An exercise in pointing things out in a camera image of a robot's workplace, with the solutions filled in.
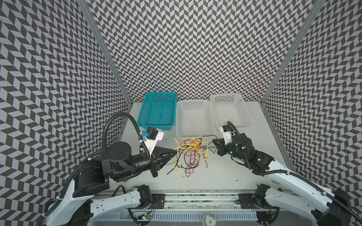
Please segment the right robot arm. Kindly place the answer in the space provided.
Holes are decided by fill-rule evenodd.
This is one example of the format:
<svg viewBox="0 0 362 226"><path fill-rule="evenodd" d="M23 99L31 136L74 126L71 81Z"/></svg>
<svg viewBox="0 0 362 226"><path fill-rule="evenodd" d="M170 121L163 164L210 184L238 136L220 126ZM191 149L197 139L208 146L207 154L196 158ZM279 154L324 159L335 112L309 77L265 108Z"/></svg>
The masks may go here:
<svg viewBox="0 0 362 226"><path fill-rule="evenodd" d="M231 121L220 127L222 138L213 139L219 156L228 154L252 174L275 181L293 192L286 194L260 184L253 193L254 206L275 207L305 217L318 226L348 226L354 218L362 222L351 207L350 195L341 188L321 186L287 168L272 156L254 148L252 140L240 133Z"/></svg>

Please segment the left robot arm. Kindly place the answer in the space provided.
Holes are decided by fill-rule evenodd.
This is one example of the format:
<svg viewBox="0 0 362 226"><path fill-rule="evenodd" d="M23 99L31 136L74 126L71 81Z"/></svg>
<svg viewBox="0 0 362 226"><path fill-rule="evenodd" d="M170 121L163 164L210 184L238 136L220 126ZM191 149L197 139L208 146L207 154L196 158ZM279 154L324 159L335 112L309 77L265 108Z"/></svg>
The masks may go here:
<svg viewBox="0 0 362 226"><path fill-rule="evenodd" d="M133 124L138 142L139 153L132 154L131 146L126 142L107 144L108 130L119 117L128 118ZM110 182L123 183L149 171L153 177L176 156L176 151L159 147L163 132L148 127L141 132L136 120L128 113L117 113L106 122L102 133L101 149L86 157L67 178L59 195L48 201L44 213L37 221L39 226L86 226L94 219L119 210L145 209L141 217L133 217L139 226L145 226L159 207L159 199L151 193L147 185L134 186L121 195L114 192L110 198L97 199L96 196L110 188Z"/></svg>

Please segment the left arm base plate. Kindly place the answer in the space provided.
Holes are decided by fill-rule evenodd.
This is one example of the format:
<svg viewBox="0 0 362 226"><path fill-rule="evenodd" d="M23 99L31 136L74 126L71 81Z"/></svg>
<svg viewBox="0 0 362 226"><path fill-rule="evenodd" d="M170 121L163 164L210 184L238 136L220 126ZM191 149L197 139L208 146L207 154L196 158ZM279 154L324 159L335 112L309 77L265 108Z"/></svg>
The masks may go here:
<svg viewBox="0 0 362 226"><path fill-rule="evenodd" d="M158 194L151 194L152 200L150 203L150 208L160 210L164 209L165 206L165 200L166 200L166 194L158 193Z"/></svg>

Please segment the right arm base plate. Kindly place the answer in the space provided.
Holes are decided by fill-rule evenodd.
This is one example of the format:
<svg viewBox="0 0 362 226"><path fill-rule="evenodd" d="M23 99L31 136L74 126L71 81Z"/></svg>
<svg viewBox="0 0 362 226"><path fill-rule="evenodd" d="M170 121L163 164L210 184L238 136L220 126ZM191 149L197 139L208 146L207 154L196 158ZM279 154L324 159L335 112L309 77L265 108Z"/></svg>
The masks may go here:
<svg viewBox="0 0 362 226"><path fill-rule="evenodd" d="M238 194L237 203L241 209L258 209L255 204L254 194L251 193Z"/></svg>

